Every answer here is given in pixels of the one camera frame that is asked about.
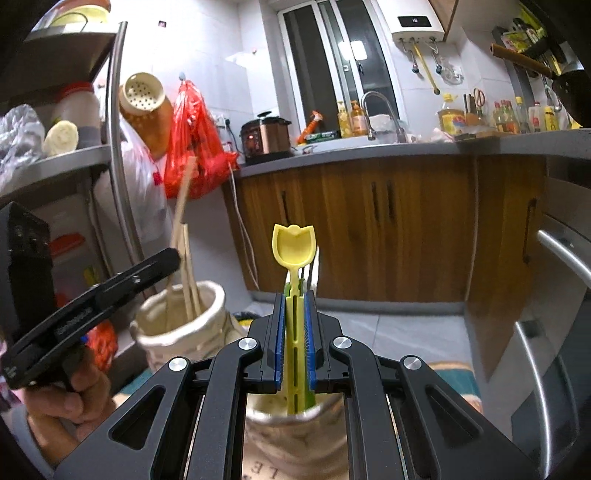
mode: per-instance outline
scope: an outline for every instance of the sponge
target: sponge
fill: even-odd
[[[48,157],[72,152],[78,145],[78,129],[68,120],[60,120],[50,128],[43,142],[43,153]]]

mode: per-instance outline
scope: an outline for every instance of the black gripper frame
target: black gripper frame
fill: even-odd
[[[165,364],[54,479],[241,479],[246,396],[280,386],[284,303],[278,294],[273,314],[252,322],[256,342]],[[351,479],[539,480],[533,463],[420,358],[382,358],[354,339],[339,339],[338,348],[339,321],[317,312],[312,291],[304,304],[314,390],[344,396]]]
[[[0,374],[13,390],[32,382],[38,385],[62,382],[72,390],[69,378],[85,351],[80,338],[138,293],[172,275],[179,265],[177,250],[165,248],[123,273],[94,285],[15,342],[8,338],[8,348],[0,358]]]

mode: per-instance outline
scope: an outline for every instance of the cabinet handle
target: cabinet handle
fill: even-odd
[[[538,199],[531,199],[527,202],[527,217],[525,218],[525,236],[523,239],[523,250],[521,252],[521,258],[523,263],[528,265],[531,260],[531,256],[527,252],[527,243],[530,238],[530,221],[532,213],[535,213],[535,207],[538,203]]]
[[[285,193],[285,190],[281,191],[281,200],[283,202],[283,213],[285,214],[285,221],[287,222],[287,226],[291,225],[290,222],[290,214],[287,213],[287,194]]]
[[[371,196],[374,201],[374,218],[376,222],[379,222],[378,191],[374,181],[371,183]]]
[[[394,188],[392,187],[392,181],[386,182],[386,191],[388,192],[388,216],[392,222],[396,220],[396,214],[394,213]]]

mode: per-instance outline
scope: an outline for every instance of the cooking oil bottle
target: cooking oil bottle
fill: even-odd
[[[437,112],[441,130],[450,135],[460,135],[466,128],[466,115],[459,104],[456,104],[456,96],[451,93],[443,94],[443,106]]]
[[[357,100],[351,101],[351,126],[353,127],[352,130],[355,137],[368,134],[367,120]]]
[[[349,118],[349,112],[345,108],[345,104],[342,100],[338,101],[339,105],[339,129],[341,138],[350,138],[353,136],[353,130],[351,129],[351,119]]]

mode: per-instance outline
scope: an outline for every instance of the metal shelf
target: metal shelf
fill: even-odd
[[[82,23],[31,32],[0,76],[8,107],[54,103],[61,88],[92,82],[111,53],[118,24]]]
[[[76,177],[76,173],[80,170],[88,168],[106,170],[110,162],[111,151],[108,145],[84,148],[37,161],[28,167],[23,167],[22,171],[17,171],[14,181],[0,192],[0,205],[67,176]]]

